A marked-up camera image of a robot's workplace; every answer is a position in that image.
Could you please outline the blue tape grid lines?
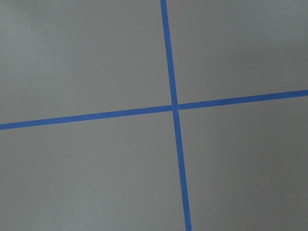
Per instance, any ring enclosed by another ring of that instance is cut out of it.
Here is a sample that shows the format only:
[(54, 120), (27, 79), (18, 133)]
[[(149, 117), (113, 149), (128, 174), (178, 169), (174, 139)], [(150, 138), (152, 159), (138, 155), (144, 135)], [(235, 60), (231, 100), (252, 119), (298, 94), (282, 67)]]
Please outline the blue tape grid lines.
[(177, 95), (176, 76), (175, 76), (175, 70), (174, 70), (171, 35), (170, 35), (170, 27), (169, 27), (169, 19), (168, 19), (168, 8), (167, 8), (166, 0), (160, 1), (160, 8), (161, 8), (162, 25), (163, 25), (163, 32), (164, 32), (164, 44), (165, 44), (166, 60), (167, 60), (168, 81), (169, 81), (169, 88), (170, 88), (170, 98), (171, 98), (170, 105), (4, 123), (4, 124), (1, 124), (0, 128), (2, 130), (9, 130), (9, 129), (17, 129), (17, 128), (38, 127), (38, 126), (46, 126), (46, 125), (54, 125), (54, 124), (62, 124), (62, 123), (73, 123), (73, 122), (90, 121), (90, 120), (115, 118), (115, 117), (172, 112), (185, 229), (187, 231), (190, 231), (192, 230), (192, 220), (191, 220), (189, 193), (188, 193), (187, 178), (186, 178), (184, 150), (183, 150), (183, 144), (182, 144), (182, 133), (181, 133), (181, 126), (180, 126), (180, 111), (197, 109), (197, 108), (207, 108), (207, 107), (225, 106), (225, 105), (233, 105), (233, 104), (243, 104), (243, 103), (273, 101), (273, 100), (287, 99), (287, 98), (306, 97), (308, 95), (308, 91), (307, 90), (295, 90), (295, 91), (252, 95), (252, 96), (235, 97), (235, 98), (226, 98), (226, 99), (217, 99), (217, 100), (200, 101), (200, 102), (192, 102), (192, 103), (179, 103), (178, 95)]

